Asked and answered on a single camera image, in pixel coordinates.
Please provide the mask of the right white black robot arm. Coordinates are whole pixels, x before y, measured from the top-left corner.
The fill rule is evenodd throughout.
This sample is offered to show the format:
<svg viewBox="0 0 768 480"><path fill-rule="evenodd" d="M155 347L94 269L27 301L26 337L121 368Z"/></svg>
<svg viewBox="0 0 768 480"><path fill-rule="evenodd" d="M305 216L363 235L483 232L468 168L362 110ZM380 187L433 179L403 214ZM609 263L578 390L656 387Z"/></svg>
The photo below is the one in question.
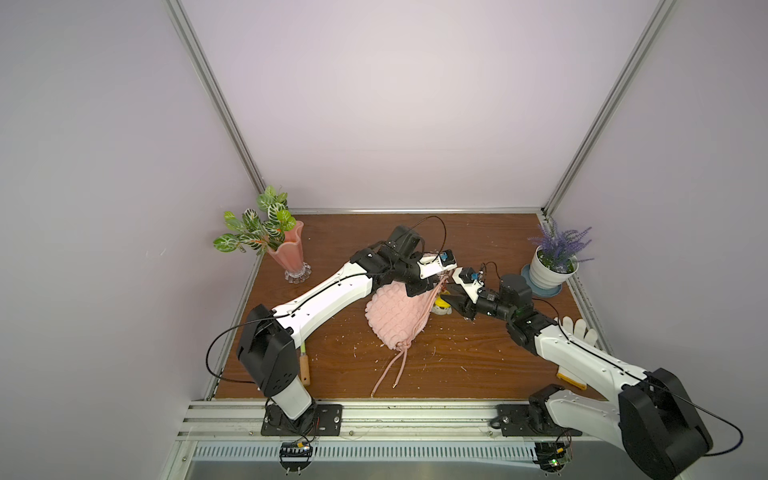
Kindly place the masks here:
<svg viewBox="0 0 768 480"><path fill-rule="evenodd" d="M555 384L532 394L527 422L534 432L558 437L580 432L602 440L625 452L651 479L673 479L699 459L719 456L702 419L706 409L691 401L676 375L628 364L579 338L564 319L535 309L522 276L503 276L494 291L480 273L460 268L446 290L446 302L463 317L504 322L519 347L600 394L595 400Z"/></svg>

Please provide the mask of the pink quilted drawstring bag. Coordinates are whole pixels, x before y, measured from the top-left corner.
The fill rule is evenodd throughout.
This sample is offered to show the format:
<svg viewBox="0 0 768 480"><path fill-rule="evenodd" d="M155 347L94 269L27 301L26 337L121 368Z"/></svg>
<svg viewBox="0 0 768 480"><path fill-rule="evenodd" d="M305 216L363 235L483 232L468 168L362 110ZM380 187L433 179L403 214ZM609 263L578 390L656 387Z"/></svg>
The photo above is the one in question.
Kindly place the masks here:
<svg viewBox="0 0 768 480"><path fill-rule="evenodd" d="M437 296L441 296L449 278L448 273L438 275L437 286L416 297L406 295L405 285L392 282L379 288L365 307L365 317L381 343L395 352L371 390L373 398L397 361L400 367L393 382L396 388L407 365L409 350L416 337L425 329Z"/></svg>

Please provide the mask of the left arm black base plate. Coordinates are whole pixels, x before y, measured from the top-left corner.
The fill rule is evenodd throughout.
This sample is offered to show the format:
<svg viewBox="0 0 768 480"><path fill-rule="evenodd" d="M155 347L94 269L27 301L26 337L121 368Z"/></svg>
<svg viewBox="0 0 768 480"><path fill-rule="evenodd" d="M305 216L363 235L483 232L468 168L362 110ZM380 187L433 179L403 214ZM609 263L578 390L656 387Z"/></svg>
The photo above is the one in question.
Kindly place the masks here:
<svg viewBox="0 0 768 480"><path fill-rule="evenodd" d="M341 404L312 404L297 419L290 419L276 404L266 406L262 436L339 436L343 418Z"/></svg>

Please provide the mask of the yellow-hat doll keychain decoration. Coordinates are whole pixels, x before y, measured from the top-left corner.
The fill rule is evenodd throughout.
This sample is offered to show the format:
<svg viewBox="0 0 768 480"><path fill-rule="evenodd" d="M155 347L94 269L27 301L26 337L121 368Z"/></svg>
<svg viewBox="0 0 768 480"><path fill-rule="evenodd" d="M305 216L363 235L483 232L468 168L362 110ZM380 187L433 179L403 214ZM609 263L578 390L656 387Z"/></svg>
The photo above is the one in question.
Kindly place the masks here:
<svg viewBox="0 0 768 480"><path fill-rule="evenodd" d="M441 296L437 296L432 306L431 312L438 316L450 315L453 309L451 305L442 299Z"/></svg>

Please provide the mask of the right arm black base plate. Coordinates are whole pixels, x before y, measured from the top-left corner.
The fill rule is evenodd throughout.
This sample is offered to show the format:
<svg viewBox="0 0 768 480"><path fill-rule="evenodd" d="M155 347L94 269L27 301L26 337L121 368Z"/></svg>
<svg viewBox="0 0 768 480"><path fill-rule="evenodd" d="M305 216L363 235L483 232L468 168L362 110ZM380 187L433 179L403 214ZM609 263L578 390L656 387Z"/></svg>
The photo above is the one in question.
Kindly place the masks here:
<svg viewBox="0 0 768 480"><path fill-rule="evenodd" d="M566 429L557 425L544 407L524 404L499 404L496 416L488 425L500 430L504 437L551 437L563 439L567 436L580 437L579 430Z"/></svg>

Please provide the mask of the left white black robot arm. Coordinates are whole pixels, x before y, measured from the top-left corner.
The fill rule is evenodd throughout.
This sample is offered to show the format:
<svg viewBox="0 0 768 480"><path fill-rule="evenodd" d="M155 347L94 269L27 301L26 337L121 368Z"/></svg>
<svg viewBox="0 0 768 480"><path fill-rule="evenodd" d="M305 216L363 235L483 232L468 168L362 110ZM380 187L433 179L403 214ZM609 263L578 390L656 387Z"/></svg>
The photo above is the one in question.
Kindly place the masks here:
<svg viewBox="0 0 768 480"><path fill-rule="evenodd" d="M422 253L421 243L415 229L398 226L389 238L357 251L305 294L273 308L260 304L235 327L241 331L236 358L285 418L296 423L314 413L315 400L299 378L297 350L315 330L392 282L403 283L410 297L436 292L439 281L457 267L450 250Z"/></svg>

